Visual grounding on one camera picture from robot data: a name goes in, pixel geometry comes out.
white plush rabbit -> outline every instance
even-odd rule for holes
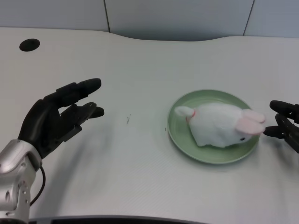
[[[226,147],[248,141],[260,135],[265,128],[265,116],[250,109],[224,103],[202,104],[192,109],[175,108],[176,114],[186,117],[198,146]]]

green plate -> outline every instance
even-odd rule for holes
[[[249,155],[256,148],[259,136],[255,136],[245,143],[231,145],[226,148],[219,148],[211,145],[199,147],[197,146],[185,119],[180,118],[174,112],[174,108],[177,106],[194,108],[200,104],[211,102],[222,102],[236,105],[242,109],[250,109],[250,107],[242,100],[225,92],[216,90],[190,92],[177,100],[169,112],[167,130],[173,142],[188,156],[206,163],[231,163]]]

white wall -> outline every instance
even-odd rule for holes
[[[253,0],[106,0],[111,32],[149,40],[243,35]],[[245,35],[299,38],[299,0],[255,0]],[[104,0],[0,0],[0,27],[109,31]]]
[[[201,41],[243,35],[253,0],[106,0],[111,33]]]
[[[108,31],[103,0],[1,0],[0,27]]]
[[[299,0],[255,0],[245,35],[299,37]]]

wall seam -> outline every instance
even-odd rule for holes
[[[109,25],[108,12],[107,12],[107,7],[106,7],[106,0],[103,0],[103,1],[104,1],[105,12],[106,12],[106,19],[107,19],[107,25],[108,25],[108,32],[110,33],[110,25]]]
[[[246,29],[247,29],[247,26],[248,26],[248,22],[249,22],[249,19],[250,19],[251,12],[252,12],[252,9],[253,9],[255,1],[256,0],[253,0],[253,2],[252,2],[252,6],[251,6],[251,9],[250,9],[250,13],[249,13],[248,19],[247,19],[247,23],[246,23],[246,26],[245,26],[245,29],[244,29],[244,32],[243,32],[243,36],[245,36],[245,32],[246,32]]]

black cable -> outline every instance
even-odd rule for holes
[[[42,183],[42,187],[41,189],[39,190],[39,192],[37,193],[36,197],[30,202],[30,206],[33,205],[34,202],[36,202],[36,200],[39,198],[39,196],[42,194],[42,191],[46,185],[46,174],[45,174],[45,171],[43,169],[43,167],[41,166],[41,172],[42,172],[42,175],[43,175],[43,183]]]

